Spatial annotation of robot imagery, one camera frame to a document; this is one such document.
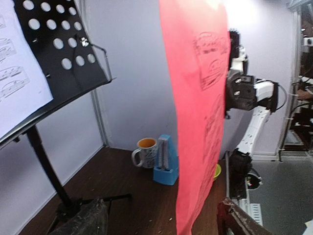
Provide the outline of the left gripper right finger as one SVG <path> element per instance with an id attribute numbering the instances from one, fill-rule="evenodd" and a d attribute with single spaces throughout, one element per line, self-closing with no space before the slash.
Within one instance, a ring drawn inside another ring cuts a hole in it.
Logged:
<path id="1" fill-rule="evenodd" d="M 219 235 L 272 235 L 270 231 L 259 225 L 230 198 L 218 204 L 217 226 Z"/>

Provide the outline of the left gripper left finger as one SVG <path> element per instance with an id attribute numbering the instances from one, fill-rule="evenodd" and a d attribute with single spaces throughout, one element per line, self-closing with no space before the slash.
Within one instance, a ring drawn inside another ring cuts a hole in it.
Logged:
<path id="1" fill-rule="evenodd" d="M 96 198 L 87 204 L 73 218 L 51 235 L 107 235 L 108 210 L 102 198 Z"/>

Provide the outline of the blue metronome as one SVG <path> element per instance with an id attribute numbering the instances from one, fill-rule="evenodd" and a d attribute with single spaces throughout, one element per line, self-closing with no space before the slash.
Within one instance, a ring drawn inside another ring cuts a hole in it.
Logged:
<path id="1" fill-rule="evenodd" d="M 153 171 L 153 180 L 159 184 L 173 186 L 179 176 L 179 159 L 170 135 L 158 139 L 158 151 Z"/>

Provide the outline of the lavender sheet music page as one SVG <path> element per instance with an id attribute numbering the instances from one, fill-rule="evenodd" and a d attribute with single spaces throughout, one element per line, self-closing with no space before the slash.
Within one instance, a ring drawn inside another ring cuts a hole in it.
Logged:
<path id="1" fill-rule="evenodd" d="M 0 135 L 53 100 L 46 77 L 25 40 L 14 2 L 0 2 Z"/>

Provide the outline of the black music stand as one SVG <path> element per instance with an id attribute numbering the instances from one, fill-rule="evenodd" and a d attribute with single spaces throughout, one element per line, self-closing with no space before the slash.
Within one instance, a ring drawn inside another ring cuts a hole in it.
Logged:
<path id="1" fill-rule="evenodd" d="M 61 203 L 47 233 L 75 217 L 81 207 L 90 203 L 82 198 L 70 198 L 61 185 L 36 127 L 37 123 L 72 101 L 112 81 L 109 69 L 103 69 L 94 54 L 94 45 L 85 32 L 76 4 L 72 0 L 50 0 L 50 10 L 42 9 L 42 1 L 26 9 L 20 0 L 14 10 L 22 32 L 46 76 L 52 101 L 27 117 L 1 138 L 4 147 L 26 135 Z"/>

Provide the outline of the red sheet music page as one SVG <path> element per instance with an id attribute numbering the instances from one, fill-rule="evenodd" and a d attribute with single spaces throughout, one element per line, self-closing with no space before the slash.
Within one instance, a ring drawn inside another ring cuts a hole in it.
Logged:
<path id="1" fill-rule="evenodd" d="M 162 0 L 159 10 L 177 114 L 177 233 L 189 235 L 220 156 L 231 43 L 218 0 Z"/>

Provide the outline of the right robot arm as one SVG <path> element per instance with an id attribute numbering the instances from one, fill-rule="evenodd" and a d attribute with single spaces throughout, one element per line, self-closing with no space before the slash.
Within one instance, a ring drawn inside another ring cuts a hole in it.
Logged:
<path id="1" fill-rule="evenodd" d="M 247 199 L 247 190 L 256 189 L 261 177 L 252 168 L 256 141 L 270 115 L 280 109 L 279 83 L 248 75 L 248 56 L 240 44 L 237 30 L 229 30 L 230 56 L 226 80 L 225 110 L 251 111 L 252 117 L 243 138 L 233 151 L 224 154 L 227 169 L 226 194 L 237 201 Z"/>

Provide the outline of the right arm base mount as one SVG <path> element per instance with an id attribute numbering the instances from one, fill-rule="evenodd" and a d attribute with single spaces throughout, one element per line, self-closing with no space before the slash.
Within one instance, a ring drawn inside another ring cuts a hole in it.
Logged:
<path id="1" fill-rule="evenodd" d="M 263 184 L 262 177 L 255 169 L 252 168 L 247 174 L 246 184 L 249 190 L 258 189 Z"/>

